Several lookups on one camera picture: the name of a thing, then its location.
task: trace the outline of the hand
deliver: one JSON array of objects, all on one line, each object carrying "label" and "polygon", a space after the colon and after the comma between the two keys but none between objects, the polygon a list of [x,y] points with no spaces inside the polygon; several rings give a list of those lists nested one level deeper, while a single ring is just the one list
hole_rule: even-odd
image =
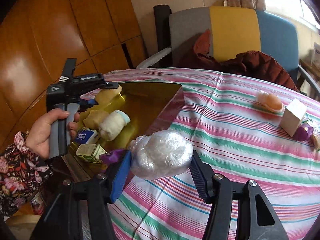
[{"label": "hand", "polygon": [[[65,119],[69,115],[70,113],[68,111],[55,108],[39,117],[33,124],[26,140],[26,146],[30,151],[43,159],[47,159],[49,157],[49,135],[51,124],[58,119]],[[67,125],[72,139],[76,137],[77,122],[79,121],[79,118],[79,113],[76,113],[74,116],[75,121],[69,122]]]}]

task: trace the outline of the screw head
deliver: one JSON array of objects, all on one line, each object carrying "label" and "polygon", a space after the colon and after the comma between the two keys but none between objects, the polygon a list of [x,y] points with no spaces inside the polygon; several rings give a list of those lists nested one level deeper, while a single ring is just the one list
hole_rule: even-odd
[{"label": "screw head", "polygon": [[99,173],[99,174],[97,175],[97,178],[98,178],[98,179],[105,179],[105,178],[106,178],[106,175],[103,174],[103,173]]},{"label": "screw head", "polygon": [[223,179],[223,175],[222,174],[220,174],[220,173],[216,173],[216,174],[214,174],[214,176],[213,176],[215,179],[218,179],[218,180],[221,180],[221,179]]},{"label": "screw head", "polygon": [[255,180],[253,180],[253,179],[250,179],[250,180],[248,181],[248,183],[249,183],[249,185],[252,186],[252,187],[255,187],[255,186],[257,185],[257,182],[256,182]]},{"label": "screw head", "polygon": [[62,182],[62,184],[63,184],[64,186],[69,186],[69,185],[71,184],[71,180],[70,180],[70,179],[65,179],[65,180]]}]

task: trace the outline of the cardboard box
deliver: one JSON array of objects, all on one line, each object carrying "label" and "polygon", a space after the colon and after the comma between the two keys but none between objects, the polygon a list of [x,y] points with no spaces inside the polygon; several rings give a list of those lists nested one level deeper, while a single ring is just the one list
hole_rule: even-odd
[{"label": "cardboard box", "polygon": [[76,155],[86,162],[102,163],[99,156],[106,151],[99,144],[81,144],[76,151]]},{"label": "cardboard box", "polygon": [[307,107],[295,98],[284,110],[280,126],[292,137],[302,122]]}]

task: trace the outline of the clear plastic bag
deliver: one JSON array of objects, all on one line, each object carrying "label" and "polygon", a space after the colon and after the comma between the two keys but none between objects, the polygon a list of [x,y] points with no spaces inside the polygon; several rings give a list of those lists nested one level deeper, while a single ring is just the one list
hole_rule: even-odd
[{"label": "clear plastic bag", "polygon": [[190,166],[193,147],[176,131],[159,131],[140,136],[129,144],[131,172],[142,179],[154,180],[184,173]]}]

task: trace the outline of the white cloth bundle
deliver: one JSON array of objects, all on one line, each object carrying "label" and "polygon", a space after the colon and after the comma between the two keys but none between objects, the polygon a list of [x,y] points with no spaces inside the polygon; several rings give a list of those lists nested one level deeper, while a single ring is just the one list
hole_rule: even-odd
[{"label": "white cloth bundle", "polygon": [[131,141],[131,172],[142,179],[154,180],[185,172],[191,163],[193,147],[176,131],[159,131]]},{"label": "white cloth bundle", "polygon": [[129,122],[130,118],[127,114],[116,110],[109,114],[99,125],[99,133],[106,141],[113,141]]}]

